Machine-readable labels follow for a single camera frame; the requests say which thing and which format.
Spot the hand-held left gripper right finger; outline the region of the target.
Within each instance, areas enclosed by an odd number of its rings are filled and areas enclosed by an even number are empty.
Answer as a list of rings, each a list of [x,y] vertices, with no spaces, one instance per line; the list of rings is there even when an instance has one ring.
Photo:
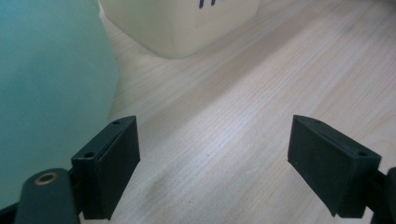
[[[364,187],[380,161],[380,155],[320,120],[292,119],[288,162],[334,216],[363,216]]]

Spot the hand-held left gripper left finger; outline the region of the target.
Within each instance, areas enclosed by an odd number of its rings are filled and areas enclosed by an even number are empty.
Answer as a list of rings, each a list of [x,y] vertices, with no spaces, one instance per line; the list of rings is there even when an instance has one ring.
[[[136,116],[110,122],[72,159],[86,219],[111,219],[140,162]]]

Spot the green plastic bag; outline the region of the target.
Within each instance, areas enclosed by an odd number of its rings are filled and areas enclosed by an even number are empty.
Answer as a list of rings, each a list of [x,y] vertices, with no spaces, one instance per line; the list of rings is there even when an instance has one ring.
[[[0,209],[107,124],[119,71],[98,0],[0,0]]]

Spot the white plastic bin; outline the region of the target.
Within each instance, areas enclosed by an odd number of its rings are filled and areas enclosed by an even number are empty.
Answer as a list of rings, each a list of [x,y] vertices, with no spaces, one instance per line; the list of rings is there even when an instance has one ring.
[[[260,0],[99,0],[106,17],[153,53],[183,58],[252,19]]]

